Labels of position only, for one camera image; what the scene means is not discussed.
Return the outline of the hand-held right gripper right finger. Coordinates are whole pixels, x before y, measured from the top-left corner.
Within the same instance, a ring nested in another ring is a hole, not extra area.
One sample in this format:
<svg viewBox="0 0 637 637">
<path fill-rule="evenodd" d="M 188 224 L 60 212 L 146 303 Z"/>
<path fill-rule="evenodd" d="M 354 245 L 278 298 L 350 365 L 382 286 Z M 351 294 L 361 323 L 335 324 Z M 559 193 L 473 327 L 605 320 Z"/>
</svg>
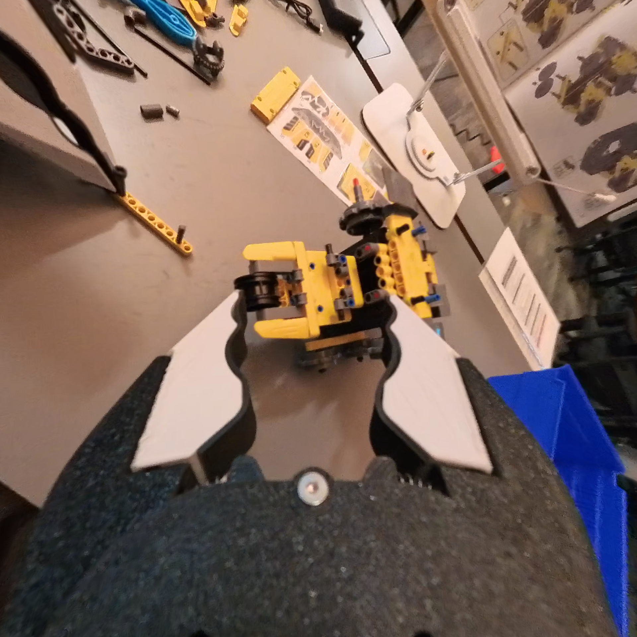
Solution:
<svg viewBox="0 0 637 637">
<path fill-rule="evenodd" d="M 402 300 L 389 298 L 387 307 L 376 414 L 420 459 L 492 473 L 459 355 Z"/>
</svg>

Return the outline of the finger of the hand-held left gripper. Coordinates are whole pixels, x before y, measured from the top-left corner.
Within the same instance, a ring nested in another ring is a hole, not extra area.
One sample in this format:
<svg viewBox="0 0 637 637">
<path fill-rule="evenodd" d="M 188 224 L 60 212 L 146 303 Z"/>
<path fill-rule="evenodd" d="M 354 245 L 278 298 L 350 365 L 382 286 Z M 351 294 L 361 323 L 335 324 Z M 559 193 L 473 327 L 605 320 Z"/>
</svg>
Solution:
<svg viewBox="0 0 637 637">
<path fill-rule="evenodd" d="M 127 171 L 114 160 L 82 74 L 48 32 L 30 51 L 1 31 L 1 139 L 125 194 Z"/>
</svg>

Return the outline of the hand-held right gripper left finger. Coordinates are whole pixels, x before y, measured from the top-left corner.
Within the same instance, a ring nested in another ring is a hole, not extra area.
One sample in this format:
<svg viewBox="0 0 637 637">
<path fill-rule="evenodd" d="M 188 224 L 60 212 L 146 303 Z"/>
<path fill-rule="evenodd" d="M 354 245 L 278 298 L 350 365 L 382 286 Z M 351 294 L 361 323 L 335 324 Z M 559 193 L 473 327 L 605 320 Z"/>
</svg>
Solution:
<svg viewBox="0 0 637 637">
<path fill-rule="evenodd" d="M 233 291 L 171 350 L 131 471 L 187 465 L 200 484 L 221 482 L 257 433 L 247 357 L 245 294 Z"/>
</svg>

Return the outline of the yellow thin beam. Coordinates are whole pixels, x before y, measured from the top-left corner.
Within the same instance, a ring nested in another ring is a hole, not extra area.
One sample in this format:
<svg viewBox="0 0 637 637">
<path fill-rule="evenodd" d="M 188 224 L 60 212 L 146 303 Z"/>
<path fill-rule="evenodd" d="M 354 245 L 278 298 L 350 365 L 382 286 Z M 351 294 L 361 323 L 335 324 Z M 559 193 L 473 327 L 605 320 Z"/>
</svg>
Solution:
<svg viewBox="0 0 637 637">
<path fill-rule="evenodd" d="M 113 194 L 113 197 L 133 218 L 137 219 L 145 228 L 182 257 L 188 257 L 193 254 L 193 245 L 185 237 L 182 244 L 176 244 L 178 227 L 171 227 L 164 219 L 140 202 L 137 197 L 134 197 L 129 192 L 124 195 Z"/>
</svg>

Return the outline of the yellow toy vehicle model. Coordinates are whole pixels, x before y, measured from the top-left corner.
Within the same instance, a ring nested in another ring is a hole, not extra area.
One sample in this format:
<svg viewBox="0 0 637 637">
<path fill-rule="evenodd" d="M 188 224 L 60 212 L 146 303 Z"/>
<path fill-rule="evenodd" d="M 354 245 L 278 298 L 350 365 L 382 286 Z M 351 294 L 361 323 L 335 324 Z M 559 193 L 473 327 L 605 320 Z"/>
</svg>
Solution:
<svg viewBox="0 0 637 637">
<path fill-rule="evenodd" d="M 359 240 L 335 251 L 330 243 L 309 250 L 303 242 L 250 244 L 243 257 L 250 273 L 234 281 L 255 331 L 267 339 L 303 342 L 299 365 L 324 373 L 340 360 L 379 359 L 384 350 L 384 311 L 402 301 L 441 336 L 449 310 L 439 283 L 426 228 L 416 221 L 413 187 L 389 171 L 388 203 L 366 200 L 358 178 L 354 202 L 339 228 Z"/>
</svg>

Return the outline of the dark grey angled beam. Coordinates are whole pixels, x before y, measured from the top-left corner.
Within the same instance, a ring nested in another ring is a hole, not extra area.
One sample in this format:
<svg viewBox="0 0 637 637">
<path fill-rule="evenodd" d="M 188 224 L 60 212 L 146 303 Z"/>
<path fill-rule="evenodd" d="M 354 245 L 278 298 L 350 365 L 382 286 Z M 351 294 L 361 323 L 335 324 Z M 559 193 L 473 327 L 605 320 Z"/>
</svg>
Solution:
<svg viewBox="0 0 637 637">
<path fill-rule="evenodd" d="M 93 44 L 84 22 L 65 1 L 29 1 L 68 58 L 75 62 L 79 54 L 88 63 L 122 76 L 134 75 L 133 61 L 119 52 Z"/>
</svg>

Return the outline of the blue plastic bin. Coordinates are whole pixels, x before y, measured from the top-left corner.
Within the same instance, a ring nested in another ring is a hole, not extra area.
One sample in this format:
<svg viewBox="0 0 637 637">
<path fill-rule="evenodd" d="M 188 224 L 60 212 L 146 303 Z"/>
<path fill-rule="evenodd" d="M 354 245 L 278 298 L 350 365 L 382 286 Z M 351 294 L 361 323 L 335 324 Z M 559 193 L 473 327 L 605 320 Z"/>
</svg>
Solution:
<svg viewBox="0 0 637 637">
<path fill-rule="evenodd" d="M 625 467 L 568 365 L 489 378 L 553 461 L 587 530 L 620 636 L 629 635 Z"/>
</svg>

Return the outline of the paper sheet in sleeve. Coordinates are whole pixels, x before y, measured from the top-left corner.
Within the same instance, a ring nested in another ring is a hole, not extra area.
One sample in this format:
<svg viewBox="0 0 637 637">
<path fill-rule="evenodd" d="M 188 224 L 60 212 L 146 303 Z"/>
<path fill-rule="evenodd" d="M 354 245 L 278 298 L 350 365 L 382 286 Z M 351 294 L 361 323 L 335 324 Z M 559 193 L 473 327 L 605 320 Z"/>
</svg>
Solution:
<svg viewBox="0 0 637 637">
<path fill-rule="evenodd" d="M 509 228 L 479 278 L 530 369 L 551 369 L 561 323 Z"/>
</svg>

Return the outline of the thick black rod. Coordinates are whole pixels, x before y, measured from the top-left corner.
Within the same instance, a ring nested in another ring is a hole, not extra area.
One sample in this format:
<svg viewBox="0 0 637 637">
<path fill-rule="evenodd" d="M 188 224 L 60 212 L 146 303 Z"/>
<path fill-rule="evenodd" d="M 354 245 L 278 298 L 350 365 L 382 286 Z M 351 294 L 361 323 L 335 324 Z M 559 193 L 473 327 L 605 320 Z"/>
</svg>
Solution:
<svg viewBox="0 0 637 637">
<path fill-rule="evenodd" d="M 175 54 L 173 51 L 171 51 L 170 49 L 165 47 L 163 44 L 158 42 L 156 39 L 154 39 L 153 37 L 148 35 L 143 29 L 140 29 L 139 27 L 134 26 L 132 28 L 132 31 L 136 35 L 141 37 L 144 41 L 146 41 L 147 43 L 151 44 L 156 50 L 158 50 L 159 52 L 164 54 L 166 57 L 168 57 L 172 61 L 176 62 L 180 67 L 184 68 L 186 71 L 188 71 L 189 73 L 191 73 L 192 75 L 197 77 L 204 84 L 206 84 L 208 86 L 211 85 L 211 80 L 209 80 L 202 72 L 197 70 L 193 65 L 191 65 L 191 64 L 187 63 L 186 61 L 184 61 L 183 59 L 181 59 L 177 54 Z"/>
</svg>

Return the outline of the blue plastic separator tool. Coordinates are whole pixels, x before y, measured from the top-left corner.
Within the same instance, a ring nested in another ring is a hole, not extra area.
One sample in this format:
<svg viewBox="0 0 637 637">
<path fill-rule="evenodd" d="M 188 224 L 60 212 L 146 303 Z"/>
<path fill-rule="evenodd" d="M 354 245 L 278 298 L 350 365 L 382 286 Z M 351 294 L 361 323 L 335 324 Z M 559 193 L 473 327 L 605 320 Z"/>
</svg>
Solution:
<svg viewBox="0 0 637 637">
<path fill-rule="evenodd" d="M 165 1 L 130 1 L 144 11 L 148 21 L 175 44 L 192 48 L 197 33 L 191 23 Z"/>
</svg>

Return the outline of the black bevel gear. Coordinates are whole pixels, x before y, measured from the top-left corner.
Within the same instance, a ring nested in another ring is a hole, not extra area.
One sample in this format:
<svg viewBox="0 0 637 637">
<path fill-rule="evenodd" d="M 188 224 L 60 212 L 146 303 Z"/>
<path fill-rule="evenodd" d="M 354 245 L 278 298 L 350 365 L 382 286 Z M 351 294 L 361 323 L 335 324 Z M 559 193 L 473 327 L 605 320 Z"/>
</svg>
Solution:
<svg viewBox="0 0 637 637">
<path fill-rule="evenodd" d="M 196 36 L 192 45 L 195 66 L 203 69 L 212 79 L 216 79 L 225 66 L 224 49 L 217 40 L 208 44 L 201 36 Z"/>
</svg>

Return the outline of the yellow fender piece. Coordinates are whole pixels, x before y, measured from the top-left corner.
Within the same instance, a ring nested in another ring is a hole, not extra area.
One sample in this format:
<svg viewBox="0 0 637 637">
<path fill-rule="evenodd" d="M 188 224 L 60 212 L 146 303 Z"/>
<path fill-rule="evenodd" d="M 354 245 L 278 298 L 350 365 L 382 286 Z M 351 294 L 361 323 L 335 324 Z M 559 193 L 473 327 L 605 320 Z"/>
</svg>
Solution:
<svg viewBox="0 0 637 637">
<path fill-rule="evenodd" d="M 217 13 L 217 1 L 179 1 L 195 26 L 217 29 L 225 24 L 225 18 Z"/>
</svg>

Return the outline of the yellow rectangular panel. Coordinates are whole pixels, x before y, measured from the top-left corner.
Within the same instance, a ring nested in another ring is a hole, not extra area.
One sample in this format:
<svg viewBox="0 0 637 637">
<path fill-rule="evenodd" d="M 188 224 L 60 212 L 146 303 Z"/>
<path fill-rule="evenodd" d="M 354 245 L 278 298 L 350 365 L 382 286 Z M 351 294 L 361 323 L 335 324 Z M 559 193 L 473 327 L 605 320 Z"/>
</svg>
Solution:
<svg viewBox="0 0 637 637">
<path fill-rule="evenodd" d="M 259 121 L 269 125 L 295 96 L 300 86 L 301 81 L 297 74 L 288 66 L 282 68 L 254 97 L 250 112 Z"/>
</svg>

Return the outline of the white book stand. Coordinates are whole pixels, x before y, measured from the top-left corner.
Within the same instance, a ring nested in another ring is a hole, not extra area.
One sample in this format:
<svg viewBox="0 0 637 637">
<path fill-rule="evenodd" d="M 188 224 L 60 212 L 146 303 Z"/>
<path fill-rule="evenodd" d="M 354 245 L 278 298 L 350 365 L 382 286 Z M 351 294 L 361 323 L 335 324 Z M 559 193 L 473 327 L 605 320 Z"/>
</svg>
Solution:
<svg viewBox="0 0 637 637">
<path fill-rule="evenodd" d="M 446 229 L 465 197 L 465 181 L 498 165 L 492 161 L 461 173 L 424 114 L 429 89 L 447 59 L 456 65 L 510 176 L 525 185 L 540 176 L 541 167 L 505 101 L 466 2 L 426 1 L 425 6 L 445 43 L 445 53 L 417 97 L 394 83 L 363 107 L 362 119 L 434 224 Z"/>
</svg>

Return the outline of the yellow sticker sheet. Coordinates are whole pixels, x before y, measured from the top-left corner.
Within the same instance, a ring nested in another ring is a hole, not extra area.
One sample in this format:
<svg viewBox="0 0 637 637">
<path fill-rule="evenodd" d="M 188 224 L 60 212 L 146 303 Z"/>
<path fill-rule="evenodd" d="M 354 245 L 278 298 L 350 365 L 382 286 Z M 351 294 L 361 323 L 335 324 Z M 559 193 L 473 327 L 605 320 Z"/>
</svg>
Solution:
<svg viewBox="0 0 637 637">
<path fill-rule="evenodd" d="M 389 164 L 353 120 L 309 76 L 267 125 L 267 131 L 344 204 L 390 203 Z"/>
</svg>

